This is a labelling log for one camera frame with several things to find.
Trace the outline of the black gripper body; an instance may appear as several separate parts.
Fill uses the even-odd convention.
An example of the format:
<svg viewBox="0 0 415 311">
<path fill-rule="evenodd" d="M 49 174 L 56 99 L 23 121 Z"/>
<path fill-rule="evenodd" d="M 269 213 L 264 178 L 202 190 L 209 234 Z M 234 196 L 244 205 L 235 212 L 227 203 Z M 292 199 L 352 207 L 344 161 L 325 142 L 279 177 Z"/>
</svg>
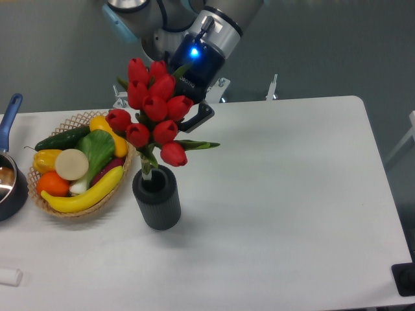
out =
<svg viewBox="0 0 415 311">
<path fill-rule="evenodd" d="M 225 58 L 207 43 L 196 40 L 188 34 L 169 60 L 170 73 L 175 73 L 185 66 L 176 76 L 174 94 L 185 95 L 195 104 L 206 97 L 208 87 L 224 65 Z"/>
</svg>

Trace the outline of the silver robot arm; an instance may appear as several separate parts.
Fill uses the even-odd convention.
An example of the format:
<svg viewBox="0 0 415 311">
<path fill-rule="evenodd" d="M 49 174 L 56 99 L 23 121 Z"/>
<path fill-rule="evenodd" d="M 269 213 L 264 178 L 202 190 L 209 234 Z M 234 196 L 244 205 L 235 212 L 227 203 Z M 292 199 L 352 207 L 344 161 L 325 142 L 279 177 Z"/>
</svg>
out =
<svg viewBox="0 0 415 311">
<path fill-rule="evenodd" d="M 264 1 L 105 1 L 102 12 L 126 42 L 140 41 L 146 57 L 164 60 L 178 77 L 176 92 L 198 105 L 197 114 L 179 125 L 189 133 L 214 115 L 206 100 L 211 86 Z"/>
</svg>

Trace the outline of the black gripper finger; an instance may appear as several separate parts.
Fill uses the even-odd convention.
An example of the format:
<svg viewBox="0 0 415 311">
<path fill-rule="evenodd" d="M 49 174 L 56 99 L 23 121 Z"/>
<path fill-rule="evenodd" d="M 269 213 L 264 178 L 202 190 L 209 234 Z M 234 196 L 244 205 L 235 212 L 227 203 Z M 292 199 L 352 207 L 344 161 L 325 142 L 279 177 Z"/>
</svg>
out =
<svg viewBox="0 0 415 311">
<path fill-rule="evenodd" d="M 178 125 L 179 131 L 191 133 L 215 115 L 215 111 L 205 100 L 202 100 L 197 106 L 198 111 L 196 115 L 191 117 L 188 121 L 181 122 Z"/>
</svg>

